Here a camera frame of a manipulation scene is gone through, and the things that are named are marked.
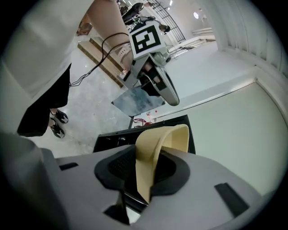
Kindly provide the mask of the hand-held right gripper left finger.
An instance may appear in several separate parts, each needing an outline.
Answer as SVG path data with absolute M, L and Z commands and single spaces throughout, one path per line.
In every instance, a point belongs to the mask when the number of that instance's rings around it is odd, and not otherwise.
M 150 203 L 150 188 L 154 183 L 159 153 L 171 130 L 172 127 L 148 129 L 136 140 L 137 191 L 147 203 Z

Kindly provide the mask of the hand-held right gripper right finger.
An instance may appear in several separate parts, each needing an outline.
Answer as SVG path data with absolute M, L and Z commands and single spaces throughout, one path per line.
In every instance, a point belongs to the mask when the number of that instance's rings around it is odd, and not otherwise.
M 188 152 L 189 148 L 189 128 L 185 124 L 172 126 L 166 132 L 164 147 L 169 147 L 182 152 Z

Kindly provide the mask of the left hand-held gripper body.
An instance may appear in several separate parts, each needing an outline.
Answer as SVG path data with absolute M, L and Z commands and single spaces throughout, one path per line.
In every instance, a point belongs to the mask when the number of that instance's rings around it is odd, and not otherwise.
M 127 75 L 124 77 L 124 85 L 131 88 L 142 88 L 149 95 L 161 96 L 169 105 L 176 106 L 180 99 L 170 79 L 165 65 L 171 60 L 170 54 L 157 23 L 153 22 L 143 26 L 129 34 L 133 61 Z M 142 68 L 149 62 L 153 68 L 146 72 Z M 151 74 L 158 73 L 161 81 L 155 83 Z

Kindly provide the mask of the person's left hand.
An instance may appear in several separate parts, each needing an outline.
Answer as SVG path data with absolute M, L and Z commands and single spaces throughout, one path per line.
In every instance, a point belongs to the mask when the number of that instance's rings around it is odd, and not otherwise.
M 145 70 L 146 72 L 149 72 L 152 68 L 153 68 L 153 65 L 149 62 L 146 62 L 146 64 L 144 65 L 144 67 L 142 69 Z M 152 76 L 151 74 L 148 74 L 148 76 L 152 77 L 152 79 L 155 83 L 159 83 L 161 81 L 158 73 L 156 73 L 155 76 Z

